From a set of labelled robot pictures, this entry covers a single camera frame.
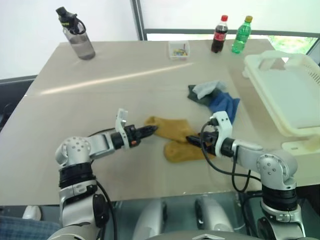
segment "table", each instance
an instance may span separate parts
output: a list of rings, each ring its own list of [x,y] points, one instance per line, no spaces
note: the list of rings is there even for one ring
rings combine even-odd
[[[210,111],[189,99],[188,85],[212,80],[227,83],[241,102],[233,136],[280,148],[280,135],[250,80],[242,77],[246,54],[272,49],[267,40],[250,40],[244,54],[210,52],[210,41],[191,41],[187,61],[171,61],[167,42],[94,42],[96,57],[79,60],[61,43],[30,86],[0,133],[0,205],[58,204],[59,173],[55,151],[67,137],[88,136],[112,128],[118,108],[129,111],[128,123],[141,126],[149,116],[188,119],[196,131]],[[167,139],[151,136],[140,146],[118,150],[92,167],[111,200],[157,198],[232,191],[229,176],[213,171],[204,160],[169,163]],[[319,155],[297,157],[300,186],[318,184]],[[215,164],[230,170],[228,158]],[[240,173],[247,171],[238,167]],[[244,179],[237,178],[239,186]],[[250,181],[249,190],[261,189]]]

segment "coca-cola bottle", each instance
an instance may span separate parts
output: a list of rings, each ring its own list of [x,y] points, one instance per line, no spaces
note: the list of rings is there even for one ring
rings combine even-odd
[[[221,22],[215,27],[211,51],[214,53],[221,52],[224,48],[224,42],[228,32],[227,15],[222,15]]]

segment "small plastic box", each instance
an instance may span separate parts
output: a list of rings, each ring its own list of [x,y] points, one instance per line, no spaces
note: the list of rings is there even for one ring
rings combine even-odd
[[[172,60],[187,60],[190,55],[188,41],[169,41],[168,50]]]

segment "black bottle cap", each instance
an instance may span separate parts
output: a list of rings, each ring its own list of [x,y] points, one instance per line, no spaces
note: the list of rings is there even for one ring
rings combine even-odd
[[[58,14],[58,15],[60,15],[60,16],[63,16],[63,15],[65,15],[66,13],[67,13],[67,10],[65,9],[65,7],[59,7],[59,8],[57,8],[56,10],[56,13]]]

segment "white basket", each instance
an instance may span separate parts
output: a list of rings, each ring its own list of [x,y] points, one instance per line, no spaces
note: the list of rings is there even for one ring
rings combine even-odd
[[[176,50],[183,50],[186,55],[179,56],[175,54]],[[190,55],[190,46],[188,41],[169,41],[168,42],[169,57],[172,60],[187,60]]]
[[[284,70],[271,69],[288,58]],[[244,59],[250,78],[278,130],[286,137],[320,135],[320,67],[307,55],[269,50]]]

